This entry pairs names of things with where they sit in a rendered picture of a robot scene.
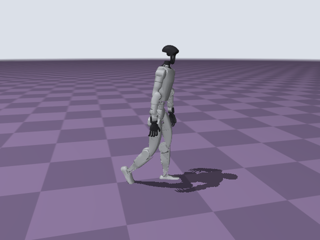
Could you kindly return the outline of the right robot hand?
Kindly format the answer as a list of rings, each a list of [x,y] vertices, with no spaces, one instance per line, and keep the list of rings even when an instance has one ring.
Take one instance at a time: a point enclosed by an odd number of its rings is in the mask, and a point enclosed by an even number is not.
[[[152,121],[152,117],[150,116],[150,123],[151,123],[151,126],[150,126],[150,132],[149,132],[149,135],[148,136],[157,136],[158,135],[158,131],[160,132],[161,129],[160,127],[158,126],[157,124],[158,122],[158,117],[157,117],[157,121]]]

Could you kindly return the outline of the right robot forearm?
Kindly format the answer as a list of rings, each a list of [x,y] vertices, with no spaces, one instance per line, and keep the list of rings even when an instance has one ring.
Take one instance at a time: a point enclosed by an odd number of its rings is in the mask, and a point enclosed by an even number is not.
[[[151,99],[151,110],[149,111],[150,117],[152,117],[152,122],[157,121],[157,109],[159,105],[159,99],[161,95],[158,92],[155,92]]]

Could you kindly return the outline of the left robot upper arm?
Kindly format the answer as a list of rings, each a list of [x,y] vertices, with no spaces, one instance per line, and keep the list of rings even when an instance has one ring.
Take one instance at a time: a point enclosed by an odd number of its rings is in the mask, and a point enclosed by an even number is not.
[[[175,70],[174,70],[174,75],[175,75]],[[170,96],[173,96],[175,94],[175,90],[174,88],[171,89],[171,92],[170,92]]]

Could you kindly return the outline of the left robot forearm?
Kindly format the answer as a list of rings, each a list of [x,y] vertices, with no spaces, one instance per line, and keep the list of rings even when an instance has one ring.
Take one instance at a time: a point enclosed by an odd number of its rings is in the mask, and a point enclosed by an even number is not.
[[[173,95],[170,95],[169,98],[168,98],[168,100],[167,100],[167,110],[168,110],[169,112],[172,112],[172,108],[174,108],[173,98],[174,98],[174,96],[173,96]]]

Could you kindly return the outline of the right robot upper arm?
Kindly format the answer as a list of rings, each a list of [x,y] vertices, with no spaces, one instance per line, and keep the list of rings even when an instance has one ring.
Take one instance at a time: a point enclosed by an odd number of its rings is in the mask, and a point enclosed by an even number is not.
[[[162,87],[162,83],[164,78],[166,77],[166,70],[163,68],[157,69],[155,72],[155,82],[153,86],[153,91],[152,91],[152,97],[154,93],[159,93],[159,90]],[[159,93],[160,94],[160,93]],[[162,98],[162,95],[160,94],[159,100]]]

